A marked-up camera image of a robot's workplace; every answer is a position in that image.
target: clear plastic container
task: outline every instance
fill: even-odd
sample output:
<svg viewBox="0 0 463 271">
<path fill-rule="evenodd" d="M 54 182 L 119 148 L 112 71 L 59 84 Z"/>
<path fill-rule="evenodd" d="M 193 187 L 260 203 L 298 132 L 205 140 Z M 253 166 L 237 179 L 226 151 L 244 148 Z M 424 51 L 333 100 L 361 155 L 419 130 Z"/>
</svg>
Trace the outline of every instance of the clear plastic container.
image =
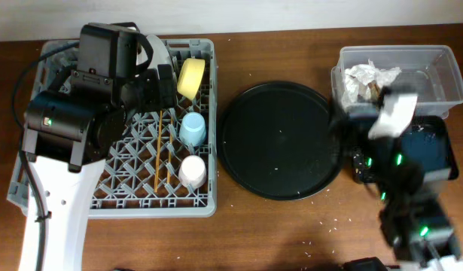
<svg viewBox="0 0 463 271">
<path fill-rule="evenodd" d="M 449 109 L 463 103 L 462 76 L 452 50 L 444 45 L 344 47 L 331 75 L 335 99 L 341 102 L 345 91 L 345 70 L 357 64 L 368 64 L 368 60 L 378 69 L 400 67 L 402 72 L 391 87 L 406 84 L 417 91 L 417 115 L 445 118 Z M 354 116 L 377 113 L 366 102 L 357 102 L 344 109 Z"/>
</svg>

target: black plate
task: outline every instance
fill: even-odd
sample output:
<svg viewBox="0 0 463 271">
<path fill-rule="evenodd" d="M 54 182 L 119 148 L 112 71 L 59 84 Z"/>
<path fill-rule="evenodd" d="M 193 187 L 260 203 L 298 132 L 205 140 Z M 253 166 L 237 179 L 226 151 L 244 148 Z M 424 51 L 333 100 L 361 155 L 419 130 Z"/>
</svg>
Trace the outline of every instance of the black plate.
<svg viewBox="0 0 463 271">
<path fill-rule="evenodd" d="M 244 188 L 268 199 L 301 199 L 342 168 L 330 139 L 327 100 L 290 82 L 269 82 L 238 96 L 218 124 L 218 156 Z"/>
</svg>

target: wooden table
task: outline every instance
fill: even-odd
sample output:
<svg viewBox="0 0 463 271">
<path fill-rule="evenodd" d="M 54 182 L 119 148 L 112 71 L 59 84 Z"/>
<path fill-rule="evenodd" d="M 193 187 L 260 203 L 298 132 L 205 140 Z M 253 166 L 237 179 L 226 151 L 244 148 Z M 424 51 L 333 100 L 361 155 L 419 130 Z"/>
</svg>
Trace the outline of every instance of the wooden table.
<svg viewBox="0 0 463 271">
<path fill-rule="evenodd" d="M 215 43 L 218 115 L 236 95 L 264 81 L 294 81 L 329 96 L 330 71 L 340 48 L 349 45 L 445 44 L 453 49 L 463 77 L 463 24 L 196 37 Z M 0 43 L 0 270 L 18 267 L 25 224 L 21 211 L 5 200 L 19 138 L 11 90 L 42 44 Z M 29 101 L 33 77 L 28 76 L 17 97 L 20 112 Z M 463 105 L 451 110 L 446 123 L 461 175 L 440 198 L 463 248 Z M 382 204 L 344 171 L 329 189 L 299 201 L 265 200 L 240 187 L 219 166 L 218 210 L 212 217 L 89 221 L 83 269 L 296 270 L 372 256 L 393 264 L 379 230 Z"/>
</svg>

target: gray plastic dish rack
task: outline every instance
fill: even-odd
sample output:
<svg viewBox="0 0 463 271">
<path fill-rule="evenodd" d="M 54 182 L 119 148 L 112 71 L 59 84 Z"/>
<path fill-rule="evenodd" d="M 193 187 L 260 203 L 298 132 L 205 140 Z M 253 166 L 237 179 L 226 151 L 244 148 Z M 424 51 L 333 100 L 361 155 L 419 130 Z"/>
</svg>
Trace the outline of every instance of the gray plastic dish rack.
<svg viewBox="0 0 463 271">
<path fill-rule="evenodd" d="M 49 41 L 43 46 L 42 53 L 74 41 Z M 174 39 L 163 40 L 163 43 L 172 57 L 177 76 L 187 58 L 206 61 L 200 91 L 193 101 L 178 94 L 178 106 L 163 112 L 158 170 L 155 169 L 155 159 L 159 113 L 134 116 L 130 135 L 116 142 L 110 149 L 111 159 L 106 161 L 105 170 L 94 190 L 89 218 L 205 218 L 215 213 L 218 82 L 214 45 L 208 39 Z M 78 49 L 71 49 L 41 62 L 35 76 L 31 99 L 47 89 L 60 68 L 76 63 L 77 58 Z M 68 92 L 69 89 L 69 81 L 66 81 L 60 91 Z M 196 148 L 184 146 L 177 136 L 183 116 L 192 111 L 204 116 L 208 128 L 207 144 Z M 207 182 L 195 191 L 182 186 L 177 177 L 181 161 L 190 154 L 200 156 L 208 169 Z M 156 193 L 155 174 L 159 177 Z M 19 206 L 25 215 L 29 195 L 27 183 L 26 174 L 23 173 L 17 157 L 7 200 Z"/>
</svg>

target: white wall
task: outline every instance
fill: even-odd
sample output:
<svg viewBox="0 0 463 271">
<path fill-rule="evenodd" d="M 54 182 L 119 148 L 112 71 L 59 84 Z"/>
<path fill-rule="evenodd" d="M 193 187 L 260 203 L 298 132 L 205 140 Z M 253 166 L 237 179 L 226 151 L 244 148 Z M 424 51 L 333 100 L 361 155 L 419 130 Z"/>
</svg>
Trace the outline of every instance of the white wall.
<svg viewBox="0 0 463 271">
<path fill-rule="evenodd" d="M 463 0 L 0 0 L 0 41 L 76 38 L 88 22 L 145 34 L 463 23 Z"/>
</svg>

